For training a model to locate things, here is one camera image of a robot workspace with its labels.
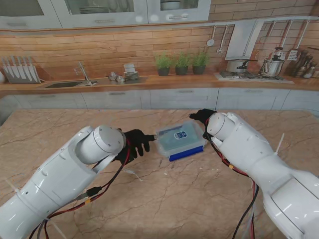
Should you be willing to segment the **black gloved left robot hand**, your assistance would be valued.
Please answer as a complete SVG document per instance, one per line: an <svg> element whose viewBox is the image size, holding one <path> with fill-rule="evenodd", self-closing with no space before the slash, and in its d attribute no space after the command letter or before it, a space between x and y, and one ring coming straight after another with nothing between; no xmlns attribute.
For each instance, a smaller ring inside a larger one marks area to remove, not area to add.
<svg viewBox="0 0 319 239"><path fill-rule="evenodd" d="M133 129L124 133L126 146L115 157L122 165L134 161L138 156L142 157L144 152L150 151L150 142L155 141L155 135L144 134L140 129Z"/></svg>

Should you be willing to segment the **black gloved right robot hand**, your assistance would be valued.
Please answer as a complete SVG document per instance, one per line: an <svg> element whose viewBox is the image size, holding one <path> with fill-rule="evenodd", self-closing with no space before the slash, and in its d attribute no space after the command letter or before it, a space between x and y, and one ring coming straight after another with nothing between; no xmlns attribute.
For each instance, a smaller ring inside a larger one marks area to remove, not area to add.
<svg viewBox="0 0 319 239"><path fill-rule="evenodd" d="M200 121L202 124L207 125L210 117L215 113L217 113L217 111L210 109L201 109L198 110L196 113L191 113L189 115L189 118Z"/></svg>

